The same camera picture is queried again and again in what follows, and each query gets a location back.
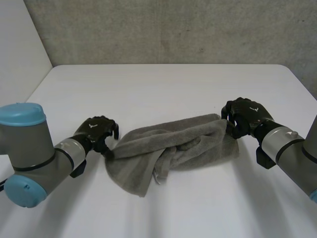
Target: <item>black ring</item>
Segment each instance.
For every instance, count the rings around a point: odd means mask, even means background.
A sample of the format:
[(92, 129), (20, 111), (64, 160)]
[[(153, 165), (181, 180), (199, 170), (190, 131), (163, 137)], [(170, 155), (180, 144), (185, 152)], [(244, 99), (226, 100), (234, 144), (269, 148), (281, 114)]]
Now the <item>black ring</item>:
[(62, 149), (59, 149), (59, 148), (55, 148), (55, 150), (57, 150), (57, 151), (63, 153), (63, 154), (69, 159), (70, 164), (71, 164), (71, 170), (73, 171), (73, 170), (74, 170), (74, 167), (75, 167), (75, 166), (74, 166), (74, 161), (73, 161), (73, 159), (69, 156), (69, 154), (67, 154), (65, 151), (63, 151)]
[(15, 167), (15, 166), (12, 166), (12, 167), (17, 172), (27, 172), (27, 171), (37, 170), (37, 169), (39, 169), (41, 167), (44, 167), (44, 166), (48, 165), (49, 163), (51, 163), (54, 159), (55, 159), (55, 151), (54, 151), (54, 154), (53, 154), (52, 157), (50, 157), (48, 160), (46, 160), (43, 163), (40, 163), (38, 165), (33, 165), (33, 166), (30, 166), (30, 167), (25, 167), (25, 168), (18, 168), (18, 167)]
[(302, 146), (302, 152), (310, 161), (317, 164), (317, 159), (314, 156), (312, 156), (310, 153), (308, 153), (307, 150), (305, 150), (305, 148), (303, 146)]
[(296, 140), (292, 140), (290, 142), (288, 142), (286, 145), (284, 145), (277, 153), (276, 157), (275, 157), (275, 161), (276, 161), (276, 164), (278, 165), (278, 160), (279, 160), (279, 157), (281, 157), (282, 153), (288, 148), (290, 147), (291, 145), (294, 145), (295, 143), (297, 142), (301, 142), (301, 141), (304, 141), (304, 139), (296, 139)]

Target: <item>concrete wall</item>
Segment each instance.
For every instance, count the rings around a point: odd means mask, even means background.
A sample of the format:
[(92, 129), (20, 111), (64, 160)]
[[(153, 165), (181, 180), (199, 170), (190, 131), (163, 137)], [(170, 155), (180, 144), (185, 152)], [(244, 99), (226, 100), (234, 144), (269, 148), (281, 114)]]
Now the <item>concrete wall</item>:
[(276, 63), (317, 96), (316, 0), (24, 1), (53, 65)]

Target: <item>towel fold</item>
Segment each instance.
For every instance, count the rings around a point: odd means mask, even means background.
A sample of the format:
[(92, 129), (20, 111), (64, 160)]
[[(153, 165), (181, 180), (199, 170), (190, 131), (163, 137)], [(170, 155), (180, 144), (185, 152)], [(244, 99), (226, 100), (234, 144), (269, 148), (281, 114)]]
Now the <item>towel fold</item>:
[(227, 121), (209, 114), (139, 128), (127, 133), (106, 158), (106, 170), (124, 190), (144, 197), (152, 174), (158, 183), (169, 170), (190, 170), (238, 156), (225, 134)]

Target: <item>table surface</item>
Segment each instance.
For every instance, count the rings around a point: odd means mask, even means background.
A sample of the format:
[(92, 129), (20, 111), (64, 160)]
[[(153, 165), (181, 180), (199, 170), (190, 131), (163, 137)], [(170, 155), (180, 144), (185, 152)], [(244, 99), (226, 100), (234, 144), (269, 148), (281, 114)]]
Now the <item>table surface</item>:
[[(218, 113), (238, 97), (262, 103), (274, 119), (305, 137), (317, 102), (280, 65), (63, 65), (30, 97), (47, 115), (54, 144), (88, 117), (115, 119), (120, 134), (148, 125)], [(112, 139), (107, 139), (113, 148)], [(317, 233), (317, 204), (278, 167), (256, 163), (257, 141), (239, 139), (240, 157), (217, 166), (170, 172), (145, 198), (107, 175), (88, 155), (85, 173), (67, 178), (32, 209), (0, 193), (4, 238), (303, 238)], [(0, 157), (0, 179), (13, 173)]]

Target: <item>silver cylinder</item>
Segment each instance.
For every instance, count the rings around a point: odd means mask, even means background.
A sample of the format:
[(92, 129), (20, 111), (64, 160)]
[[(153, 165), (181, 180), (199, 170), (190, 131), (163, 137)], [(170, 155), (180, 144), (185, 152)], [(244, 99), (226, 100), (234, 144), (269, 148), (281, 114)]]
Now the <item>silver cylinder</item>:
[(276, 156), (280, 149), (288, 143), (303, 139), (297, 132), (292, 131), (290, 128), (281, 126), (270, 131), (262, 141), (263, 151), (276, 162)]

